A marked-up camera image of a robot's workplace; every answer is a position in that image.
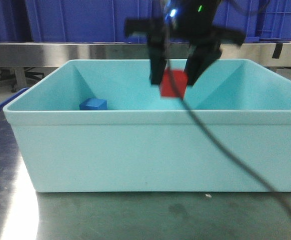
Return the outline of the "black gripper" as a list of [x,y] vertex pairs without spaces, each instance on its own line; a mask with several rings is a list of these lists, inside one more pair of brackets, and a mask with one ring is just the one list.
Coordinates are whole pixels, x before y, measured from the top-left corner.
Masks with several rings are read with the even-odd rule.
[[220,4],[220,0],[169,0],[159,16],[125,19],[126,37],[146,37],[151,85],[162,82],[167,64],[165,46],[170,39],[191,44],[184,68],[188,86],[193,86],[204,71],[221,57],[221,44],[218,42],[238,46],[244,43],[246,37],[243,32],[214,25]]

